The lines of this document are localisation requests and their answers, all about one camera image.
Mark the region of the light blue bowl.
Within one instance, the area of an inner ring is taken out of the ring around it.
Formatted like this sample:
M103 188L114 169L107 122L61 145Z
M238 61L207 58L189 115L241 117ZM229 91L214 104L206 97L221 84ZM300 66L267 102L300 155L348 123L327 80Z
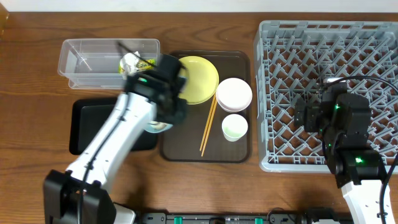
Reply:
M173 127L173 125L169 124L169 123L163 123L163 122L159 122L159 121L150 121L147 124L147 126L144 128L144 130L148 133L157 134L157 133L167 131L172 127Z

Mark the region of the white paper waste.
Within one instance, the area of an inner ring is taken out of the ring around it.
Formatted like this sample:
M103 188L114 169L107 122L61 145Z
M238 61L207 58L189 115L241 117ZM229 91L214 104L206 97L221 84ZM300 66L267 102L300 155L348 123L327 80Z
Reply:
M122 59L119 61L118 72L122 75L124 80L136 72L152 69L156 64L155 58L140 59L140 56L140 53L135 51L123 55Z

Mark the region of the white cup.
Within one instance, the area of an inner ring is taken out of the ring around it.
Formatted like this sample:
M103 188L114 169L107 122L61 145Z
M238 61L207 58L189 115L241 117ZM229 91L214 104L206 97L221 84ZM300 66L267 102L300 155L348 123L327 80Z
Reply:
M230 114L222 121L222 132L227 141L235 142L248 131L248 122L239 114Z

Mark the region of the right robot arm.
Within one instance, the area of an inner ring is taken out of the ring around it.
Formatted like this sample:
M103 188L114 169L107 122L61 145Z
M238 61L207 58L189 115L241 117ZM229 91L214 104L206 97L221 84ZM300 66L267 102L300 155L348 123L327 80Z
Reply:
M394 223L389 181L381 155L368 144L369 100L345 82L327 84L319 103L297 100L294 125L322 138L322 151L354 223Z

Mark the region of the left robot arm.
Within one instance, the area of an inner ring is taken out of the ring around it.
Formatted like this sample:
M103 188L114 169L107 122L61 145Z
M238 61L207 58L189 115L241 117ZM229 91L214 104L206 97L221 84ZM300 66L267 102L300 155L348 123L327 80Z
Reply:
M134 223L136 213L115 204L114 178L160 106L184 105L186 78L172 83L129 77L124 91L89 146L65 172L51 170L43 184L46 223Z

